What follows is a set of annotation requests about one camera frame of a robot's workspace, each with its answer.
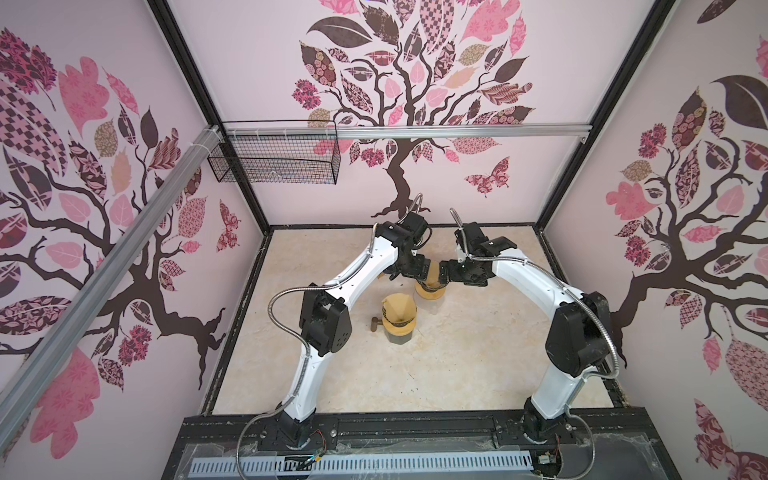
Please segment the grey glass carafe mug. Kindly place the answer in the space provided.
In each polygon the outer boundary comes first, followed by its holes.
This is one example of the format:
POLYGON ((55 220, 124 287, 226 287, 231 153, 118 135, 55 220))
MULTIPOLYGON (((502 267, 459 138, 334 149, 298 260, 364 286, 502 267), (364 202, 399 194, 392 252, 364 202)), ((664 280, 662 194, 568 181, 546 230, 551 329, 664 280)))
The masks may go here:
POLYGON ((403 345, 412 339, 416 324, 417 322, 415 319, 402 322, 391 322, 385 317, 372 317, 370 321, 370 330, 376 332, 379 327, 382 327, 385 337, 390 343, 403 345))

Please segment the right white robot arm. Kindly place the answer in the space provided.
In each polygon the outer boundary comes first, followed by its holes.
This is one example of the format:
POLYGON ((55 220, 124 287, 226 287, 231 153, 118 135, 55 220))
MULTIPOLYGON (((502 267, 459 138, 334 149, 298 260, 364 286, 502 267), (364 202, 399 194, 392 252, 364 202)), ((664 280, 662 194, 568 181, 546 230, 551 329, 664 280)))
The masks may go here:
POLYGON ((586 294, 532 262, 505 237, 473 238, 455 231, 456 260, 440 265, 440 282, 485 287, 493 278, 507 281, 550 318, 545 353, 550 365, 523 407, 523 431, 533 443, 547 442, 565 421, 588 379, 601 375, 606 358, 616 362, 610 314, 604 296, 586 294))

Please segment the wooden ring holder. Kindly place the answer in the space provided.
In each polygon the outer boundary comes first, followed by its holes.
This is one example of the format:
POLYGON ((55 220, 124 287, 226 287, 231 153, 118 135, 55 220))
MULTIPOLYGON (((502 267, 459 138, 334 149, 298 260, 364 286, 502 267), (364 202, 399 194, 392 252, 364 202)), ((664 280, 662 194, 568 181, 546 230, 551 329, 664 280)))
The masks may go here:
POLYGON ((417 321, 412 319, 410 321, 391 322, 384 318, 382 320, 382 326, 391 342, 407 342, 413 336, 417 321))
POLYGON ((425 300, 436 301, 441 299, 445 295, 446 288, 443 287, 438 289, 431 289, 431 288, 426 288, 421 284, 416 284, 415 291, 421 298, 425 300))

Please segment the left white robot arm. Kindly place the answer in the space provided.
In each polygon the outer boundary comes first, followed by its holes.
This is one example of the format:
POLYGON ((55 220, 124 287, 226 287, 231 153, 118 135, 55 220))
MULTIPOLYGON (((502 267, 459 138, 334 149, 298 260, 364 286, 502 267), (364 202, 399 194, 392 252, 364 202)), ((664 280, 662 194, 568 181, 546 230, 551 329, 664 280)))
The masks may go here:
POLYGON ((415 212, 396 222, 376 224, 368 245, 338 275, 323 284, 283 290, 269 301, 272 323, 299 339, 302 348, 289 393, 276 412, 279 432, 289 445, 299 447, 310 436, 329 362, 351 337, 351 310, 356 301, 382 273, 392 279, 426 279, 430 261, 417 250, 430 236, 428 222, 415 212), (278 300, 294 293, 302 295, 297 332, 283 325, 273 312, 278 300))

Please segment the brown paper coffee filter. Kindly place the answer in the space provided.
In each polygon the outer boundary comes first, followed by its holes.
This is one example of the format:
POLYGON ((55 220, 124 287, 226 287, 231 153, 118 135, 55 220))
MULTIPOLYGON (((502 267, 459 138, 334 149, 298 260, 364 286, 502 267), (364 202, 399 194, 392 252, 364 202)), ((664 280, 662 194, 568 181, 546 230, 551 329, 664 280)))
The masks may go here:
POLYGON ((382 301, 384 319, 395 327, 405 327, 417 317, 417 305, 412 295, 395 293, 382 301))

